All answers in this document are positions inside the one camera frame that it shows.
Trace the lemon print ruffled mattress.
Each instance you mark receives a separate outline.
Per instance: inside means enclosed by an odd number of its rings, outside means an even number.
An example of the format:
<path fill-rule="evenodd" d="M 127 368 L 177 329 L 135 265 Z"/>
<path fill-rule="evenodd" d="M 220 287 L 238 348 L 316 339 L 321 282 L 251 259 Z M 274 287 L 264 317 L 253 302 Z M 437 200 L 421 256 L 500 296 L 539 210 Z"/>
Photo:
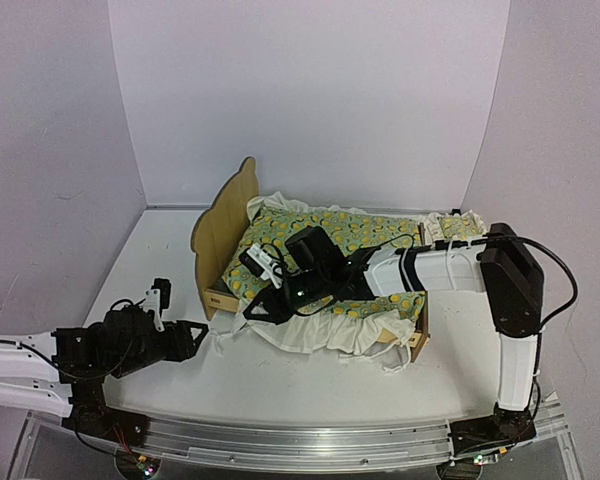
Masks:
<path fill-rule="evenodd" d="M 379 244 L 419 246 L 431 238 L 424 215 L 397 217 L 372 215 L 357 208 L 313 207 L 281 193 L 254 197 L 241 211 L 247 216 L 247 226 L 237 236 L 239 247 L 258 243 L 271 254 L 284 252 L 285 240 L 308 226 L 322 227 L 343 254 Z M 244 317 L 242 311 L 266 283 L 254 278 L 236 256 L 230 258 L 220 280 L 237 298 L 238 312 L 230 330 L 218 335 L 219 340 L 250 331 L 284 352 L 336 350 L 346 358 L 379 360 L 386 371 L 401 370 L 414 358 L 409 342 L 426 305 L 422 293 L 336 304 L 320 300 L 276 326 Z"/>

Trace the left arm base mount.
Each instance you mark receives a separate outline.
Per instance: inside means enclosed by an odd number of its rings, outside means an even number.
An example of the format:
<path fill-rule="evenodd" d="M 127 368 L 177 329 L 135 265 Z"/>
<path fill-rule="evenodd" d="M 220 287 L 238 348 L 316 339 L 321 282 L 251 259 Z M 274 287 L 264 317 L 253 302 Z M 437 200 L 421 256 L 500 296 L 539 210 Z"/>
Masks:
<path fill-rule="evenodd" d="M 150 419 L 148 416 L 107 405 L 99 381 L 70 384 L 67 417 L 61 425 L 79 435 L 117 442 L 124 449 L 142 447 Z"/>

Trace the small lemon print pillow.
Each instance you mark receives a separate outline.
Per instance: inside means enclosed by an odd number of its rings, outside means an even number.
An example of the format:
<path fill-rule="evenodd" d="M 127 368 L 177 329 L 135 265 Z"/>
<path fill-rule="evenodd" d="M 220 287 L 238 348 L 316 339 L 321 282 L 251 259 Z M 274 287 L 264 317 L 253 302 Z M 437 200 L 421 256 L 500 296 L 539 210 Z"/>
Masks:
<path fill-rule="evenodd" d="M 430 213 L 423 224 L 432 241 L 465 240 L 488 232 L 483 219 L 473 211 L 462 214 Z"/>

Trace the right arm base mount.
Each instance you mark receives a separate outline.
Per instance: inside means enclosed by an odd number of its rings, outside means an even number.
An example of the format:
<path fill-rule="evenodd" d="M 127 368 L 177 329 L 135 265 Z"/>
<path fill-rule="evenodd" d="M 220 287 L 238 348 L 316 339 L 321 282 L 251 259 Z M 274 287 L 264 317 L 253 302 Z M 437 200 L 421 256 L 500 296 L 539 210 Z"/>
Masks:
<path fill-rule="evenodd" d="M 452 458 L 456 460 L 489 454 L 533 440 L 536 436 L 534 421 L 537 413 L 538 406 L 513 411 L 495 404 L 491 415 L 451 422 L 448 437 Z"/>

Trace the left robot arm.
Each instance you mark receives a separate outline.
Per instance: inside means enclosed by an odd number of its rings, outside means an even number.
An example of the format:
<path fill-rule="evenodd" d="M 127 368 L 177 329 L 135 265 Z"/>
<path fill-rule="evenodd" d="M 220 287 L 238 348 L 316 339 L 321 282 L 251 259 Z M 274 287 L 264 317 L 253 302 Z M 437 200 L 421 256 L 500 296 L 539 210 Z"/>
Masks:
<path fill-rule="evenodd" d="M 121 379 L 160 362 L 193 358 L 208 325 L 154 324 L 155 311 L 127 304 L 87 327 L 0 337 L 0 406 L 68 418 L 98 397 L 107 378 Z"/>

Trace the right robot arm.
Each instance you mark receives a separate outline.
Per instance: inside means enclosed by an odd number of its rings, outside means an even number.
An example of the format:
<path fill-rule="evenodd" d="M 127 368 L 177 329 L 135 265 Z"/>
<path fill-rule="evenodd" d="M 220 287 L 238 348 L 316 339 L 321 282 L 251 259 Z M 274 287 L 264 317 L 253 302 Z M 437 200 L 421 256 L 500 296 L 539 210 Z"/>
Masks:
<path fill-rule="evenodd" d="M 505 223 L 467 240 L 409 248 L 385 242 L 350 255 L 323 228 L 307 227 L 286 241 L 285 251 L 297 272 L 289 271 L 275 246 L 255 244 L 240 253 L 249 272 L 268 283 L 246 307 L 246 318 L 279 325 L 319 300 L 334 304 L 433 291 L 486 294 L 500 339 L 496 405 L 511 412 L 529 405 L 545 326 L 579 296 L 576 277 L 557 254 Z M 534 251 L 552 260 L 571 286 L 570 298 L 549 314 L 543 312 L 545 276 Z"/>

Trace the wooden pet bed frame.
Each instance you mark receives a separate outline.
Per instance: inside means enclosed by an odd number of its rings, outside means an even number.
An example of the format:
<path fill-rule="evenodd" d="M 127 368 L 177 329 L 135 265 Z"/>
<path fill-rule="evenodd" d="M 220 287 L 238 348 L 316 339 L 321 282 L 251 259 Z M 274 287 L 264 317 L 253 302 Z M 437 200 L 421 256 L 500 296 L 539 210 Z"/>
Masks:
<path fill-rule="evenodd" d="M 238 258 L 242 249 L 237 236 L 247 226 L 247 216 L 241 209 L 259 193 L 256 176 L 256 161 L 246 158 L 235 173 L 221 188 L 212 203 L 198 219 L 191 236 L 191 249 L 196 256 L 194 278 L 203 305 L 205 316 L 213 318 L 218 311 L 233 316 L 238 312 L 238 300 L 220 280 L 232 256 Z M 411 338 L 415 361 L 429 340 L 427 300 L 422 315 L 416 323 Z"/>

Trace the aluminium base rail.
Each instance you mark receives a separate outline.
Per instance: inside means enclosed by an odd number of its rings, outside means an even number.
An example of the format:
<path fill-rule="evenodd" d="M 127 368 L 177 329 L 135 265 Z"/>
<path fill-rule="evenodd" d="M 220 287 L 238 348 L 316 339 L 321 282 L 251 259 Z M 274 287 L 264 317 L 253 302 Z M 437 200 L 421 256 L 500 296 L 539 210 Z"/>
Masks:
<path fill-rule="evenodd" d="M 137 426 L 131 464 L 119 439 L 76 435 L 30 413 L 10 479 L 178 479 L 227 477 L 580 479 L 580 462 L 558 399 L 543 400 L 526 441 L 497 446 L 447 419 L 364 426 L 227 424 L 154 416 Z"/>

